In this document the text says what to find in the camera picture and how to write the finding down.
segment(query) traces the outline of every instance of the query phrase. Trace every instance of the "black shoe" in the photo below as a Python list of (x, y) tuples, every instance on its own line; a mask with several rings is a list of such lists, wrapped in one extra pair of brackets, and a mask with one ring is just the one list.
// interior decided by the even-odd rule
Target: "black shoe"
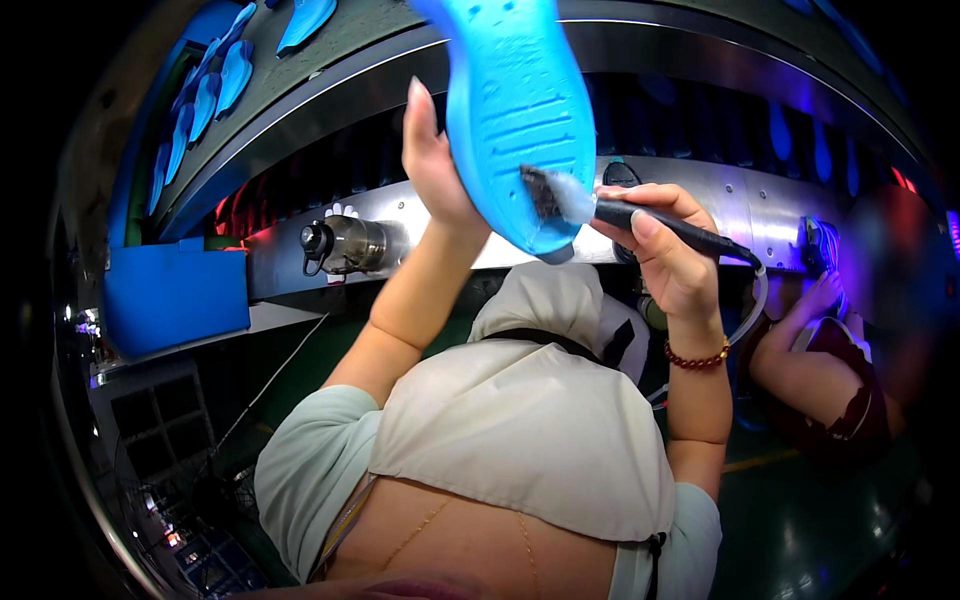
[[(620, 187), (634, 187), (640, 185), (640, 178), (623, 158), (614, 156), (603, 172), (604, 185), (619, 185)], [(613, 242), (613, 255), (622, 263), (636, 263), (636, 256), (623, 246)]]
[(607, 169), (603, 172), (603, 184), (604, 185), (619, 185), (620, 187), (634, 187), (635, 185), (640, 185), (640, 177), (637, 176), (636, 171), (630, 168), (626, 162), (623, 161), (623, 158), (615, 156), (610, 164), (607, 165)]

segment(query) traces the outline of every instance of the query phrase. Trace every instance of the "brush handle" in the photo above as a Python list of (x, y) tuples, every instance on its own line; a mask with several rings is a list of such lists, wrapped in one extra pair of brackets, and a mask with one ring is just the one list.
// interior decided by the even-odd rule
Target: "brush handle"
[(729, 237), (723, 237), (712, 231), (698, 228), (687, 221), (665, 215), (649, 206), (628, 203), (623, 200), (598, 198), (593, 216), (616, 228), (630, 231), (630, 219), (638, 210), (642, 210), (669, 227), (685, 244), (700, 254), (738, 258), (749, 262), (755, 269), (759, 269), (761, 266), (759, 259), (750, 252), (750, 249), (740, 246)]

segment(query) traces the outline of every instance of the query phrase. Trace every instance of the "purple light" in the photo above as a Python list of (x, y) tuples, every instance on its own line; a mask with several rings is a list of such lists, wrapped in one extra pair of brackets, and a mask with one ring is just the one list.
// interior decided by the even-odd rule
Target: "purple light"
[(950, 230), (950, 240), (953, 241), (953, 253), (960, 260), (960, 215), (956, 210), (947, 211), (947, 224)]

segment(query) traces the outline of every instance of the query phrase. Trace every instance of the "light green shirt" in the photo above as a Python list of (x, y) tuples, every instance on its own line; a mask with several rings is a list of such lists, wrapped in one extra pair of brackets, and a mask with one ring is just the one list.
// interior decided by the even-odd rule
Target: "light green shirt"
[[(260, 453), (254, 476), (260, 524), (305, 583), (327, 531), (367, 472), (381, 412), (352, 386), (307, 396)], [(677, 485), (673, 525), (660, 556), (658, 598), (706, 598), (720, 547), (720, 513), (700, 488)], [(653, 559), (644, 543), (619, 543), (611, 600), (643, 598)]]

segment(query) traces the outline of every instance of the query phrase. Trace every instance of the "black strap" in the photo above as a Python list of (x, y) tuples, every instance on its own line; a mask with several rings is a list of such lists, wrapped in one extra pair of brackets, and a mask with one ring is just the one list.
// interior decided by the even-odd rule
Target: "black strap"
[(650, 587), (647, 589), (647, 600), (657, 597), (657, 575), (659, 574), (660, 552), (666, 542), (666, 534), (662, 531), (647, 538), (650, 544), (650, 556), (654, 557), (654, 572), (650, 575)]
[(630, 319), (624, 321), (623, 325), (621, 325), (616, 332), (614, 332), (613, 339), (610, 340), (610, 343), (604, 348), (603, 360), (597, 358), (596, 354), (591, 352), (589, 348), (583, 344), (580, 344), (579, 342), (574, 342), (570, 338), (565, 338), (558, 333), (544, 331), (543, 329), (534, 329), (532, 327), (517, 327), (515, 329), (507, 329), (505, 331), (497, 331), (496, 333), (491, 333), (490, 335), (486, 336), (484, 339), (523, 340), (525, 342), (535, 342), (542, 346), (547, 346), (548, 344), (557, 344), (566, 350), (567, 354), (580, 356), (582, 358), (586, 358), (591, 363), (616, 369), (617, 365), (620, 364), (620, 361), (623, 360), (623, 353), (627, 350), (627, 346), (630, 345), (635, 336), (636, 334), (634, 333), (634, 326), (630, 323)]
[(497, 331), (491, 333), (485, 340), (525, 340), (527, 342), (536, 342), (542, 346), (557, 344), (560, 348), (566, 350), (567, 354), (586, 358), (591, 363), (603, 365), (599, 358), (591, 352), (586, 346), (574, 342), (570, 338), (565, 338), (557, 333), (544, 331), (542, 329), (533, 329), (531, 327), (517, 327), (516, 329), (507, 329), (506, 331)]
[(623, 325), (617, 328), (613, 334), (613, 339), (603, 348), (603, 364), (611, 369), (616, 369), (623, 360), (623, 353), (627, 351), (627, 346), (634, 340), (634, 325), (630, 319), (623, 322)]

